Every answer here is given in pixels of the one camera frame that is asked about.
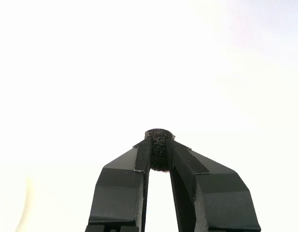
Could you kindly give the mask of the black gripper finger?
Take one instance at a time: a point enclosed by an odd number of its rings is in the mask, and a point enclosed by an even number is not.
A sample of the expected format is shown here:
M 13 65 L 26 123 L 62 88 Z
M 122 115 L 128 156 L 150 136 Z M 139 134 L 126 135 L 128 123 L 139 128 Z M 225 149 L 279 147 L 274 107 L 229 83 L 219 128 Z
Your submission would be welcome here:
M 87 232 L 145 230 L 152 140 L 146 138 L 106 164 L 97 180 Z
M 261 231 L 250 191 L 234 170 L 172 139 L 166 149 L 179 231 Z

